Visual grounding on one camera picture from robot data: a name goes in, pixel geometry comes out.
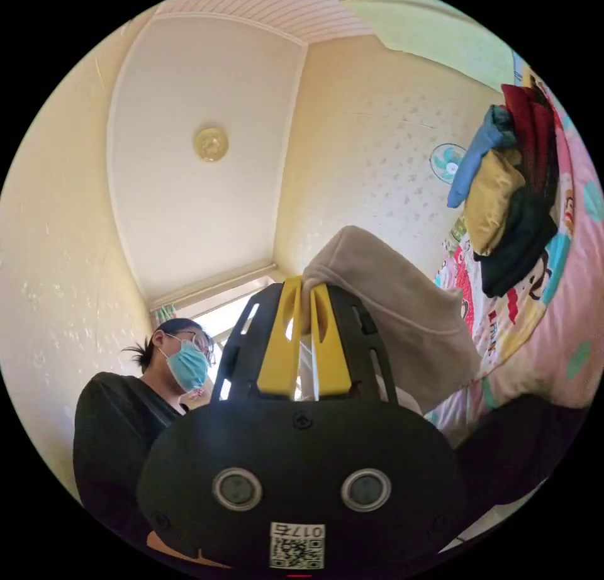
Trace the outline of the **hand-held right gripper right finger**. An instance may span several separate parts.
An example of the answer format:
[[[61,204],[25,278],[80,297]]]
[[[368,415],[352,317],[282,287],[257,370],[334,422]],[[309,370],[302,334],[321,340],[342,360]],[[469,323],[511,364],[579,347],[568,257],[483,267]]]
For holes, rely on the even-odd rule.
[[[348,395],[352,381],[327,285],[310,291],[310,329],[315,395]]]

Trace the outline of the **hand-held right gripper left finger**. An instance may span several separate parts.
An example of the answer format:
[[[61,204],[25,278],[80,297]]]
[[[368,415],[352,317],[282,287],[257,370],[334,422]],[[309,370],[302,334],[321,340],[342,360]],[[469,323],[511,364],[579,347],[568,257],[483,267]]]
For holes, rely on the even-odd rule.
[[[301,277],[281,284],[276,311],[257,378],[264,396],[293,397],[296,391],[301,339]]]

